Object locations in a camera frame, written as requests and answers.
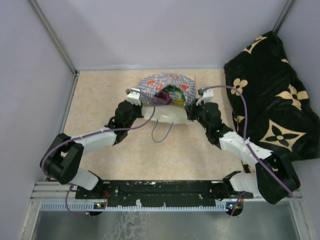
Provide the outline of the blue checkered paper bag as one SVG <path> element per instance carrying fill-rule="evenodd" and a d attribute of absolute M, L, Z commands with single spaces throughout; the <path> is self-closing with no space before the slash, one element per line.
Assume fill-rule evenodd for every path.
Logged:
<path fill-rule="evenodd" d="M 196 79 L 175 73 L 159 73 L 142 79 L 137 88 L 148 97 L 141 97 L 142 115 L 151 119 L 155 127 L 160 123 L 173 125 L 190 124 L 185 106 L 196 99 Z"/>

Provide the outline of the green candy bag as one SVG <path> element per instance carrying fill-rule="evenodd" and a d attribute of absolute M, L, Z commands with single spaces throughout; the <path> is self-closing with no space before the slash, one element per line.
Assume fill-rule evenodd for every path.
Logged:
<path fill-rule="evenodd" d="M 184 93 L 175 86 L 169 86 L 167 88 L 167 92 L 169 93 L 171 103 L 176 105 L 184 105 L 186 98 Z"/>

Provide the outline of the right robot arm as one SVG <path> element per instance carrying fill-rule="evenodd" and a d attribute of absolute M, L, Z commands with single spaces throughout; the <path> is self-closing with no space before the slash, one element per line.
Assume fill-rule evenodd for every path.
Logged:
<path fill-rule="evenodd" d="M 216 103 L 195 100 L 185 111 L 188 120 L 198 121 L 204 128 L 212 145 L 232 153 L 254 169 L 253 173 L 237 172 L 229 177 L 223 185 L 227 197 L 235 198 L 240 192 L 259 194 L 274 205 L 300 188 L 290 156 L 259 147 L 241 137 L 222 122 Z"/>

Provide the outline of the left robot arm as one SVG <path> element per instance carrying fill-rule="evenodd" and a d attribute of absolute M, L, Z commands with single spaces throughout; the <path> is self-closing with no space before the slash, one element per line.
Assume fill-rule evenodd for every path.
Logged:
<path fill-rule="evenodd" d="M 40 161 L 43 173 L 60 184 L 71 184 L 86 189 L 91 197 L 103 195 L 104 186 L 100 178 L 89 170 L 80 168 L 84 155 L 123 141 L 136 119 L 142 118 L 143 104 L 127 100 L 118 104 L 114 116 L 101 129 L 79 136 L 58 134 Z"/>

